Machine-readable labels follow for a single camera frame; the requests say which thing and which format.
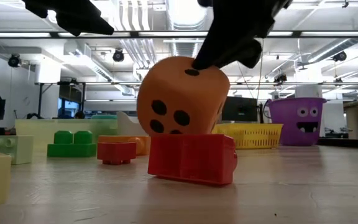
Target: support pole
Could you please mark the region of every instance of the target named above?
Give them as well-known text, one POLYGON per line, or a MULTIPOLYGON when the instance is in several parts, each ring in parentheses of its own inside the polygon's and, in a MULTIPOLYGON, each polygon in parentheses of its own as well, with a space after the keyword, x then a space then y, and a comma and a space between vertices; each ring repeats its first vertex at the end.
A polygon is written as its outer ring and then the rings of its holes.
POLYGON ((42 87, 44 86, 43 83, 40 83, 40 95, 38 98, 38 116, 41 116, 41 103, 42 103, 42 87))
POLYGON ((84 107, 85 107, 85 93, 86 93, 86 83, 82 83, 81 112, 84 112, 84 107))

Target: purple bucket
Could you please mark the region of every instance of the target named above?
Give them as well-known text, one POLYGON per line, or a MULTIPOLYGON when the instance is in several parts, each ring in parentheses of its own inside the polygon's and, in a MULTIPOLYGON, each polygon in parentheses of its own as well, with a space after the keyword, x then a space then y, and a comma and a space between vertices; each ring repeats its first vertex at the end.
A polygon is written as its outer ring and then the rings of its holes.
POLYGON ((280 143, 284 146, 312 146, 320 134, 323 98, 290 98, 268 101, 272 122, 284 124, 280 143))

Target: plastic basket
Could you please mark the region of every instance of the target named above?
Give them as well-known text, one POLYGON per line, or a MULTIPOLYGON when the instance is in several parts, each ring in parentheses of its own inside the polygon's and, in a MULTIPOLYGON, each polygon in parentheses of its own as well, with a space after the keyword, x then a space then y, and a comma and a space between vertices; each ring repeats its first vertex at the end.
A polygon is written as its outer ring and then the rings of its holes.
POLYGON ((236 149, 271 149, 280 142, 282 124, 217 124, 213 134, 225 134, 236 142, 236 149))

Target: red lego brick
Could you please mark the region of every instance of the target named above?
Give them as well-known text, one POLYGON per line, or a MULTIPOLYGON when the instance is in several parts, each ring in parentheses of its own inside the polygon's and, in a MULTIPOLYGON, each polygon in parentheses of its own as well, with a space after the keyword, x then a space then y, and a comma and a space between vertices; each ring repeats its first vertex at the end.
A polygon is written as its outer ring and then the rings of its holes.
POLYGON ((211 185, 233 181, 233 138, 223 134, 161 134, 152 137, 148 173, 211 185))
POLYGON ((131 159, 135 158, 135 142, 98 143, 98 159, 102 160, 103 164, 129 164, 131 159))

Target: table surface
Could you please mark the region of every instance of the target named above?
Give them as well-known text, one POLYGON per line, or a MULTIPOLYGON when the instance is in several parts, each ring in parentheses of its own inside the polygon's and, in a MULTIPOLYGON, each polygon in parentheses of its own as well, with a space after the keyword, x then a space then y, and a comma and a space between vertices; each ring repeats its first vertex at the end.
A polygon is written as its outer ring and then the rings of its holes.
POLYGON ((358 223, 358 149, 241 150, 222 188, 147 174, 132 164, 47 159, 12 167, 0 223, 358 223))

